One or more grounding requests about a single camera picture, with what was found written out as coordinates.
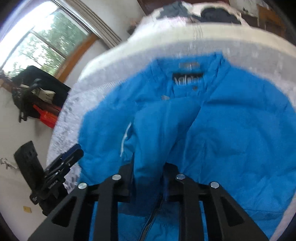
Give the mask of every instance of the blue down jacket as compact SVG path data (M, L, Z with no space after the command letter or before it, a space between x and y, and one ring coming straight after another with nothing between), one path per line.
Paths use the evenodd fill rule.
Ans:
M183 85L172 78L188 72L203 76ZM271 83L221 54L153 61L85 115L79 143L80 181L90 185L116 174L135 153L137 195L119 204L120 241L178 240L176 203L163 201L145 228L165 162L196 182L218 181L268 238L295 193L293 107Z

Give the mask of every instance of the tree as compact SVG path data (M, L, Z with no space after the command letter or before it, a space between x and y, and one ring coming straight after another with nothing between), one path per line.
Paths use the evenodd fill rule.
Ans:
M54 18L50 29L39 31L38 34L67 56L87 35L61 10L56 11L53 15ZM33 34L29 34L16 51L18 56L25 55L27 58L32 59L40 65L40 69L51 75L55 74L64 61L63 57ZM15 62L13 70L9 71L9 75L16 76L22 70L20 64Z

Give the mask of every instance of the black clamp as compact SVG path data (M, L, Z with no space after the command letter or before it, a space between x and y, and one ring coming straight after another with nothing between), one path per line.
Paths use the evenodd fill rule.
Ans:
M164 166L165 198L180 202L179 241L204 240L202 201L209 241L268 241L245 210L218 182L196 183L179 173L177 166Z
M24 121L27 121L27 113L26 113L26 110L25 110L25 107L24 107L24 99L26 96L28 96L29 94L31 94L31 92L37 88L39 88L41 86L41 82L42 82L42 79L35 79L34 82L32 83L32 85L27 89L25 90L23 93L19 92L17 95L18 95L18 98L19 98L19 123L21 123L22 120Z
M82 157L83 150L79 144L76 144L67 152L60 154L43 170L32 141L22 145L15 152L15 161L32 190L30 199L35 205L39 203L44 215L47 216L67 195L63 186L64 176Z
M80 183L36 229L28 241L88 241L94 203L98 202L93 240L118 240L118 202L129 202L133 160L101 184Z

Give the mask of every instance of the wooden furniture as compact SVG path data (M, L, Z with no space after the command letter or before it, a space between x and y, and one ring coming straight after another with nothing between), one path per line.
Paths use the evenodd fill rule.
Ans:
M72 69L85 54L85 52L99 40L99 37L91 33L71 54L66 58L64 63L58 68L54 74L55 78L64 83L71 73Z
M174 3L176 0L138 0L141 8L143 9L146 15L149 15L153 12L154 9L169 5ZM229 4L229 0L220 0ZM217 2L217 0L186 0L186 2L194 4L194 3L203 3L203 2Z
M257 5L260 28L285 38L286 26L280 17L273 11Z
M11 81L3 71L0 71L0 88L6 89L8 92L11 93L12 88L17 87L15 83Z

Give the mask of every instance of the white wall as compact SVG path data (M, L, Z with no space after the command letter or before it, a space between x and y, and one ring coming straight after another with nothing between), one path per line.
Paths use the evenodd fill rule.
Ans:
M123 41L131 18L141 18L145 14L137 0L82 0L93 10Z
M1 214L14 235L20 241L27 241L45 219L42 209L30 201L30 189L26 184L2 176L0 182ZM30 207L32 213L24 212L23 206Z
M250 15L259 17L257 4L265 6L263 0L229 0L230 6L239 11L247 10Z
M11 94L0 89L0 158L13 163L14 152L32 140L45 167L51 135L52 130L38 120L28 119L19 123L18 108ZM18 239L26 241L43 221L42 210L31 203L30 189L19 171L6 170L5 165L0 165L0 184L0 212ZM30 207L32 213L25 213L23 206Z
M78 77L80 76L81 71L86 66L86 64L99 56L103 52L107 51L109 48L105 45L102 40L97 40L94 44L85 52L82 58L78 61L75 67L72 69L68 78L65 81L65 84L70 88L77 82Z

